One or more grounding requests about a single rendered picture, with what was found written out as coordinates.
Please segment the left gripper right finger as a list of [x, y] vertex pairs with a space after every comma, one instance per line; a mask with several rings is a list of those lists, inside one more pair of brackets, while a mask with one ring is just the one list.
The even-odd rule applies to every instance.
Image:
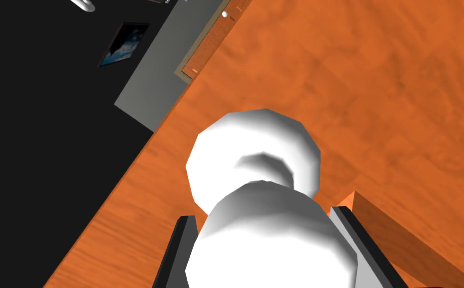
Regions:
[[355, 288], [409, 288], [348, 207], [333, 206], [330, 219], [357, 254]]

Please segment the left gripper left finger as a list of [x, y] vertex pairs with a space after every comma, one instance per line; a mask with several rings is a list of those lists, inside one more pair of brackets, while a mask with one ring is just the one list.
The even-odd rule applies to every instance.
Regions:
[[152, 288], [189, 288], [185, 268], [198, 237], [194, 215], [183, 215], [174, 227]]

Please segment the white door knob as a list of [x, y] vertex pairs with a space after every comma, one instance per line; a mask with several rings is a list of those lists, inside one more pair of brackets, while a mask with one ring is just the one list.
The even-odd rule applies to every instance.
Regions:
[[357, 254], [321, 206], [321, 153], [303, 124], [269, 109], [229, 113], [186, 163], [207, 218], [190, 288], [355, 288]]

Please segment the orange wooden door leaf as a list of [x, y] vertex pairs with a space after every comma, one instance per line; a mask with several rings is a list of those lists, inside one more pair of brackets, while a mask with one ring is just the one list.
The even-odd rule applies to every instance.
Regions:
[[464, 0], [252, 0], [45, 288], [151, 288], [223, 115], [270, 108], [322, 153], [316, 201], [359, 192], [464, 273]]

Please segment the orange wooden door with knob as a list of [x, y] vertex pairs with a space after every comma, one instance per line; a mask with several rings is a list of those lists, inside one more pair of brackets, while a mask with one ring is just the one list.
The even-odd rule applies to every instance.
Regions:
[[251, 2], [252, 0], [222, 0], [175, 69], [175, 75], [189, 84], [201, 72]]

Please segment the dark framed wall picture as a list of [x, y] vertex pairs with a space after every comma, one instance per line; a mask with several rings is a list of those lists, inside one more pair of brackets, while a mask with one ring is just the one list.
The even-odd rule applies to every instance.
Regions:
[[104, 67], [132, 57], [150, 24], [145, 22], [123, 22], [111, 41], [105, 55], [98, 64]]

